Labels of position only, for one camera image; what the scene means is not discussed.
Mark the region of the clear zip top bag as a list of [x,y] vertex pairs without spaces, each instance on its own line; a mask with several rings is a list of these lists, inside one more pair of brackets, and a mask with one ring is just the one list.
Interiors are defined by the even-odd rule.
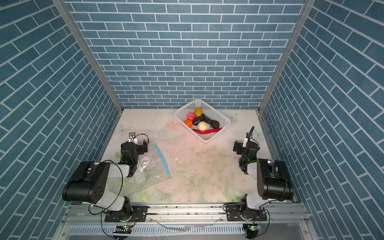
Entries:
[[114,194],[131,197],[172,178],[164,157],[159,155],[156,145],[150,145],[148,152],[139,157],[137,170],[132,177],[107,180],[107,190]]

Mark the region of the red chili pepper toy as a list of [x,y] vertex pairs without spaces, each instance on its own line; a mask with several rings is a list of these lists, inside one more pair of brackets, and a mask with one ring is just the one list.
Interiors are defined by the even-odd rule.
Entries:
[[201,130],[196,130],[196,129],[193,129],[193,131],[197,134],[201,134],[201,135],[206,135],[206,134],[211,134],[211,133],[217,133],[221,130],[222,128],[218,128],[218,129],[210,129],[210,130],[206,130],[206,131],[201,131]]

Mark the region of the cream white bun toy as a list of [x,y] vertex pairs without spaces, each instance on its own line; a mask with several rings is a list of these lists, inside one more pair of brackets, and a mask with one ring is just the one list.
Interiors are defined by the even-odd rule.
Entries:
[[210,124],[208,124],[208,123],[206,123],[204,121],[199,122],[199,124],[198,124],[198,130],[199,131],[208,131],[210,129],[211,129]]

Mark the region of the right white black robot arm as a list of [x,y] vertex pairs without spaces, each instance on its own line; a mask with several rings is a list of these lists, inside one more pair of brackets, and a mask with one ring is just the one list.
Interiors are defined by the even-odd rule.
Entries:
[[256,190],[227,208],[230,222],[266,221],[268,204],[293,199],[294,187],[286,163],[258,158],[259,149],[259,143],[253,139],[234,142],[233,151],[240,156],[239,167],[245,175],[256,177]]

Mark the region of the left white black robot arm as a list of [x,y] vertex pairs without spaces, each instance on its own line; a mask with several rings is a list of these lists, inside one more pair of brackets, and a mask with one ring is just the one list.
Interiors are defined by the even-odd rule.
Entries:
[[139,155],[148,151],[148,141],[142,145],[133,141],[121,145],[121,160],[115,163],[106,160],[100,163],[81,162],[64,187],[62,198],[67,202],[86,202],[101,208],[100,215],[105,214],[106,223],[145,222],[147,206],[132,206],[130,199],[106,189],[107,180],[120,178],[122,181],[134,176]]

